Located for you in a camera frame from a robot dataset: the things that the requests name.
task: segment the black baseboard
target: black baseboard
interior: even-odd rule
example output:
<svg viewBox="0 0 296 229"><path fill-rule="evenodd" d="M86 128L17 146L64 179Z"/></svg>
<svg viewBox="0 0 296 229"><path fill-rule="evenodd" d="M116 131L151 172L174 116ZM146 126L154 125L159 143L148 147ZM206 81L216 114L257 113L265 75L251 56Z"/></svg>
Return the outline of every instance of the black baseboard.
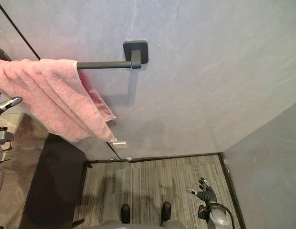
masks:
<svg viewBox="0 0 296 229"><path fill-rule="evenodd" d="M223 153L219 153L218 157L219 157L219 160L220 160L220 164L221 164L221 167L222 167L222 171L223 171L226 183L227 183L228 188L229 188L229 192L230 192L230 195L231 195L231 198L232 198L232 202L233 202L233 205L234 205L234 208L235 208L235 212L236 212L236 215L237 215L237 219L238 219L240 228L245 229L246 227L245 227L245 223L244 223L244 220L243 220L243 215L242 215L239 203L238 203L237 195L236 195L236 192L235 192L235 189L234 189L234 186L233 186L233 182L232 182L230 173L229 173L228 168L227 168L227 166L226 166L226 164L224 162L224 159L223 159Z"/></svg>

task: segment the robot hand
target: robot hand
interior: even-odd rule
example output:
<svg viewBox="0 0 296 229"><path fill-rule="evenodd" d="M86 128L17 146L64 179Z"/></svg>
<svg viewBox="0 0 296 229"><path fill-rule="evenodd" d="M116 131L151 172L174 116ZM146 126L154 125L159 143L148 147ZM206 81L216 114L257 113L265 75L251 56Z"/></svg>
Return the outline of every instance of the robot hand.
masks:
<svg viewBox="0 0 296 229"><path fill-rule="evenodd" d="M206 179L201 177L199 188L202 191L186 188L187 192L197 196L206 204L206 206L199 206L198 218L204 219L209 229L234 229L231 211L224 205L217 203L216 194ZM231 219L226 215L226 211L230 214Z"/></svg>
<svg viewBox="0 0 296 229"><path fill-rule="evenodd" d="M217 203L216 194L206 179L201 177L199 180L199 188L202 191L195 191L190 187L187 187L186 191L196 195L199 199L204 201L206 205L209 205L210 203Z"/></svg>

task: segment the striped carpet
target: striped carpet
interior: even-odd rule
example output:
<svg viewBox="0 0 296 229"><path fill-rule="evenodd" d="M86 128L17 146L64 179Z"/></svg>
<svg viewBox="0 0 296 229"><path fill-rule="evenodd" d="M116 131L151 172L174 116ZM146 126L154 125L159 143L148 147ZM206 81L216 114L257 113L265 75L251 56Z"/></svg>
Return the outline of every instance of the striped carpet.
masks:
<svg viewBox="0 0 296 229"><path fill-rule="evenodd" d="M87 170L82 203L74 214L74 221L84 218L85 223L76 229L119 219L125 203L130 205L132 223L159 225L165 201L172 205L172 219L188 229L206 229L206 222L197 217L203 202L185 191L185 187L198 189L200 177L209 180L218 202L231 210L236 228L240 228L218 155L92 165Z"/></svg>

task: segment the gray pants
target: gray pants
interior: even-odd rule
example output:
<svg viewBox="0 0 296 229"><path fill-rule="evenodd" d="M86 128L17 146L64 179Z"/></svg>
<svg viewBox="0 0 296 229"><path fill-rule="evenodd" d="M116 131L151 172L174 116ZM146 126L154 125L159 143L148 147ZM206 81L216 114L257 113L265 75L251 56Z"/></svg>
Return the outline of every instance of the gray pants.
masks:
<svg viewBox="0 0 296 229"><path fill-rule="evenodd" d="M186 229L186 227L179 221L176 220L168 220L164 221L162 227L160 226L150 226L150 225L143 225L143 224L123 224L121 221L118 220L110 220L105 222L101 226L92 227L89 229Z"/></svg>

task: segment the metal bracket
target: metal bracket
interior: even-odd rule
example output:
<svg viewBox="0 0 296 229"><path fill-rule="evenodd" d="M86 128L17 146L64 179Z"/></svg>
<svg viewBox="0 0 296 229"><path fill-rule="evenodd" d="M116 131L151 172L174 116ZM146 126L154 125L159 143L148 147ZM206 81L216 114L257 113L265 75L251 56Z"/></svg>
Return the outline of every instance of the metal bracket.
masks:
<svg viewBox="0 0 296 229"><path fill-rule="evenodd" d="M147 41L131 41L123 44L126 61L118 62L78 62L77 69L96 68L141 68L142 64L148 63Z"/></svg>

